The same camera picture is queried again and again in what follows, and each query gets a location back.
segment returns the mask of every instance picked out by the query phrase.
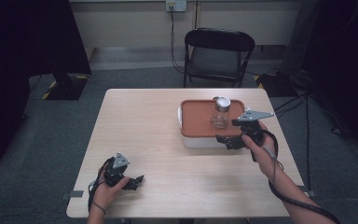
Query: gray carpet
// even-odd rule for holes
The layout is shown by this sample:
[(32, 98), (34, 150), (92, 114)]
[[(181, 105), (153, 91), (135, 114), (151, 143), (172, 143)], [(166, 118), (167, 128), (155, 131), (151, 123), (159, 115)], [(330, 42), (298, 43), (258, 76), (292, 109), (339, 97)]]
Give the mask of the gray carpet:
[[(256, 65), (249, 68), (266, 72), (260, 69)], [(42, 96), (54, 79), (42, 76), (25, 109), (28, 118), (0, 162), (0, 224), (85, 223), (85, 219), (66, 215), (68, 201), (62, 195), (74, 187), (104, 93), (114, 88), (181, 88), (182, 78), (172, 67), (94, 71), (78, 101), (47, 101)], [(30, 85), (37, 80), (32, 77)], [(242, 86), (255, 88), (253, 76), (247, 75)], [(229, 84), (194, 79), (189, 87)], [(270, 98), (275, 108), (290, 99)], [(358, 143), (331, 133), (332, 117), (319, 109), (316, 99), (309, 101), (310, 183), (318, 193), (314, 200), (341, 223), (358, 223)], [(307, 184), (306, 105), (288, 111), (279, 121)], [(106, 223), (119, 222), (111, 219)], [(251, 223), (292, 222), (290, 218), (252, 218)]]

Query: black curtain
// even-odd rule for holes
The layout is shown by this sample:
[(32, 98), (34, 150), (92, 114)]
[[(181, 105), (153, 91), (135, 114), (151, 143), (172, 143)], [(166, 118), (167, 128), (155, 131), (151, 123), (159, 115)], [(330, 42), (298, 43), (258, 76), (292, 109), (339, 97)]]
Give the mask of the black curtain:
[(0, 1), (0, 159), (21, 123), (29, 78), (53, 72), (91, 75), (69, 2)]
[(303, 66), (358, 140), (358, 0), (323, 1)]
[(301, 0), (300, 2), (295, 27), (279, 68), (282, 74), (290, 76), (293, 80), (300, 75), (321, 1)]

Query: black cable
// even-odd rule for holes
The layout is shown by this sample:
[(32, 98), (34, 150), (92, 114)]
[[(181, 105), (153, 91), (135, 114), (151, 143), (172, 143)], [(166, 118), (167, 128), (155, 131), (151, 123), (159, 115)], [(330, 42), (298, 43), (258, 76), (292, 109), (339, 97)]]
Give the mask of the black cable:
[(104, 181), (100, 182), (101, 173), (103, 172), (105, 165), (109, 163), (112, 159), (113, 158), (110, 158), (103, 163), (103, 166), (98, 171), (97, 178), (95, 179), (94, 184), (92, 185), (92, 189), (90, 189), (89, 186), (89, 204), (88, 204), (89, 211), (91, 208), (92, 201), (94, 200), (95, 191), (97, 191), (97, 188), (100, 187), (100, 185), (104, 182)]
[(170, 13), (171, 13), (171, 20), (172, 20), (172, 28), (171, 28), (171, 61), (172, 61), (173, 68), (175, 68), (176, 71), (178, 71), (180, 73), (184, 73), (185, 69), (182, 68), (181, 66), (179, 66), (179, 64), (175, 60), (175, 55), (173, 53), (173, 44), (174, 44), (174, 39), (175, 39), (175, 33), (174, 33), (174, 29), (173, 29), (173, 11), (172, 11), (171, 8), (170, 8)]
[(197, 29), (197, 19), (199, 16), (198, 12), (199, 12), (199, 1), (196, 2), (196, 19), (194, 21), (194, 29)]
[(318, 214), (320, 214), (320, 215), (322, 215), (324, 217), (330, 218), (332, 221), (336, 222), (337, 224), (340, 223), (338, 218), (336, 218), (333, 214), (327, 212), (326, 210), (324, 210), (324, 209), (322, 209), (320, 207), (314, 206), (312, 204), (309, 204), (309, 203), (303, 203), (303, 202), (300, 202), (300, 201), (297, 201), (297, 200), (294, 200), (294, 199), (291, 199), (291, 198), (287, 198), (287, 197), (281, 195), (280, 192), (278, 192), (275, 189), (275, 187), (272, 185), (271, 182), (268, 182), (268, 184), (269, 184), (269, 188), (271, 189), (272, 193), (277, 198), (282, 200), (283, 202), (290, 203), (292, 205), (305, 208), (305, 209), (310, 210), (312, 212), (318, 213)]
[[(267, 130), (262, 130), (261, 132), (268, 134), (272, 138), (272, 140), (274, 141), (274, 146), (276, 148), (276, 153), (275, 153), (275, 159), (274, 160), (278, 161), (277, 160), (278, 159), (278, 140), (277, 140), (277, 138), (275, 137), (275, 135), (273, 133), (271, 133), (271, 132), (269, 132)], [(303, 203), (301, 201), (294, 200), (294, 199), (291, 199), (291, 198), (283, 196), (282, 194), (280, 194), (280, 192), (278, 192), (275, 189), (275, 187), (272, 185), (272, 183), (270, 181), (268, 182), (268, 185), (269, 185), (269, 188), (271, 189), (271, 192), (277, 198), (279, 198), (281, 201), (286, 202), (286, 203), (290, 203), (290, 204), (292, 204), (294, 206), (305, 208), (305, 209), (310, 210), (311, 212), (314, 212), (314, 213), (318, 213), (318, 214), (320, 214), (320, 215), (322, 215), (324, 217), (330, 218), (331, 220), (333, 220), (337, 224), (340, 223), (338, 218), (336, 218), (333, 214), (327, 212), (326, 210), (323, 210), (322, 208), (314, 206), (312, 204)]]
[(292, 107), (290, 108), (287, 108), (287, 109), (284, 109), (283, 111), (280, 111), (278, 113), (275, 113), (277, 115), (277, 118), (280, 119), (281, 117), (283, 117), (283, 115), (286, 113), (286, 112), (289, 112), (291, 110), (294, 110), (296, 108), (298, 108), (300, 105), (304, 104), (304, 101), (298, 101), (298, 103), (296, 105), (293, 105)]
[(284, 104), (278, 106), (277, 108), (274, 109), (274, 111), (277, 111), (277, 110), (281, 109), (282, 107), (284, 107), (284, 106), (286, 106), (286, 105), (292, 103), (294, 100), (296, 100), (296, 99), (298, 99), (298, 98), (300, 98), (301, 96), (304, 96), (304, 95), (306, 95), (306, 94), (308, 94), (308, 93), (305, 92), (305, 93), (302, 93), (301, 95), (298, 95), (297, 97), (295, 97), (295, 98), (289, 100), (288, 102), (286, 102), (286, 103), (284, 103)]
[[(295, 90), (295, 92), (297, 93), (297, 95), (300, 95), (300, 94), (298, 94), (298, 92), (297, 92), (297, 90), (296, 90), (296, 88), (295, 88), (295, 86), (294, 86), (293, 81), (292, 81), (291, 78), (290, 78), (290, 83), (292, 84), (293, 90)], [(313, 107), (315, 107), (315, 108), (317, 108), (317, 109), (323, 111), (323, 112), (326, 113), (327, 115), (331, 116), (331, 117), (334, 119), (334, 121), (336, 122), (338, 128), (339, 128), (341, 131), (346, 132), (346, 133), (350, 133), (350, 132), (351, 132), (350, 130), (347, 130), (347, 129), (345, 129), (344, 127), (342, 127), (341, 123), (339, 122), (338, 118), (333, 114), (333, 112), (330, 112), (330, 111), (328, 111), (327, 109), (324, 109), (324, 108), (320, 108), (320, 107), (317, 106), (317, 105), (310, 104), (310, 103), (308, 102), (308, 100), (304, 100), (304, 99), (301, 97), (301, 95), (300, 95), (300, 98), (301, 98), (303, 101), (305, 101), (307, 104), (309, 104), (309, 105), (311, 105), (311, 106), (313, 106)]]
[(254, 76), (276, 76), (276, 73), (278, 72), (278, 68), (270, 68), (267, 72), (263, 73), (263, 74), (259, 74), (259, 73), (255, 73), (255, 72), (249, 72), (249, 71), (245, 71), (245, 73), (254, 75)]
[(306, 107), (306, 121), (307, 121), (307, 183), (308, 183), (308, 191), (311, 190), (310, 187), (310, 115), (309, 115), (309, 107), (308, 104), (305, 105)]

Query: table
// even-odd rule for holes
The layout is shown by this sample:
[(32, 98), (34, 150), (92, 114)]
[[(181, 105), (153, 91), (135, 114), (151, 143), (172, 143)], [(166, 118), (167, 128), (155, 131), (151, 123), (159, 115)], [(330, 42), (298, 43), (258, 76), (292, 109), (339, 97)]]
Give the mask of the table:
[[(89, 140), (67, 215), (87, 217), (88, 185), (103, 162), (121, 152), (131, 162), (125, 175), (145, 175), (136, 191), (122, 190), (107, 217), (287, 217), (282, 202), (247, 149), (186, 148), (177, 109), (186, 99), (238, 99), (272, 112), (261, 89), (115, 89), (106, 92)], [(280, 146), (279, 160), (303, 185), (276, 117), (263, 119)]]

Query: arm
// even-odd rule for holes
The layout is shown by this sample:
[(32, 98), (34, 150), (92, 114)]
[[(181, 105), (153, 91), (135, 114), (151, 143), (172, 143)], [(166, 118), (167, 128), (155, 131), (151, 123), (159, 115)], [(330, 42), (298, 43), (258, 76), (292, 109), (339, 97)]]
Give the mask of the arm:
[(122, 178), (115, 186), (110, 188), (106, 183), (102, 183), (95, 191), (91, 208), (89, 209), (88, 224), (103, 223), (104, 211), (115, 199), (118, 192), (129, 182), (128, 177)]
[[(260, 126), (265, 130), (267, 129), (267, 127), (261, 122)], [(281, 166), (270, 157), (264, 148), (259, 147), (249, 136), (245, 134), (242, 136), (242, 140), (245, 145), (254, 152), (261, 172), (268, 178), (280, 194), (302, 203), (308, 203), (319, 207), (316, 202), (310, 199), (296, 186), (292, 179), (282, 170)], [(272, 153), (275, 154), (273, 140), (266, 134), (263, 146), (266, 146)], [(283, 203), (283, 205), (295, 223), (335, 223), (327, 217), (290, 203)]]

